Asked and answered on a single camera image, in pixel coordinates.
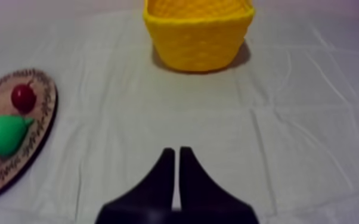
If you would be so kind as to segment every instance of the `white fabric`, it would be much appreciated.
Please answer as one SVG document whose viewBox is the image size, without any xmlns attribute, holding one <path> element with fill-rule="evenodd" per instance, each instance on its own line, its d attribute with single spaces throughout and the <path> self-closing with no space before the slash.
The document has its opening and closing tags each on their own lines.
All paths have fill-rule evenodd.
<svg viewBox="0 0 359 224">
<path fill-rule="evenodd" d="M 229 69 L 190 76 L 154 60 L 140 11 L 0 35 L 0 76 L 43 69 L 60 97 L 0 223 L 92 223 L 182 145 L 263 224 L 359 223 L 359 21 L 259 10 L 246 40 Z"/>
</svg>

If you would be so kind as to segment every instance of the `yellow basket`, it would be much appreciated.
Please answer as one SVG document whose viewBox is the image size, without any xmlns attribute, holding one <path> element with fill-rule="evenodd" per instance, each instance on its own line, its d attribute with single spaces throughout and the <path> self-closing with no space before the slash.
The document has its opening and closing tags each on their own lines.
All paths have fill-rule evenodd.
<svg viewBox="0 0 359 224">
<path fill-rule="evenodd" d="M 229 65 L 254 14 L 250 0 L 145 0 L 143 12 L 162 61 L 183 71 Z"/>
</svg>

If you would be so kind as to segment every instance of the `round wooden tray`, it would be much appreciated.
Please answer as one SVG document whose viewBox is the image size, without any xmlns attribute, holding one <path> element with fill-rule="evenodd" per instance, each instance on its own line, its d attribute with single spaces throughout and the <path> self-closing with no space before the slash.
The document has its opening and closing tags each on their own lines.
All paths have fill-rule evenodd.
<svg viewBox="0 0 359 224">
<path fill-rule="evenodd" d="M 0 157 L 0 193 L 11 186 L 30 167 L 51 130 L 57 111 L 57 89 L 45 73 L 35 69 L 20 70 L 0 79 L 0 115 L 19 115 L 11 103 L 11 92 L 21 83 L 29 83 L 36 94 L 34 109 L 25 117 L 35 119 L 17 153 Z"/>
</svg>

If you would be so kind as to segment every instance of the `toy fruit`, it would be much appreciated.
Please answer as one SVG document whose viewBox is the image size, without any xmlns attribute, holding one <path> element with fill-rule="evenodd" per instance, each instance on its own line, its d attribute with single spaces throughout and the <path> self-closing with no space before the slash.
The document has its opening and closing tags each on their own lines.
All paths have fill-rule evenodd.
<svg viewBox="0 0 359 224">
<path fill-rule="evenodd" d="M 33 119 L 20 116 L 0 116 L 0 156 L 17 151 Z"/>
<path fill-rule="evenodd" d="M 14 87 L 11 93 L 11 102 L 19 112 L 24 114 L 29 113 L 33 109 L 36 102 L 36 95 L 30 87 L 30 82 Z"/>
</svg>

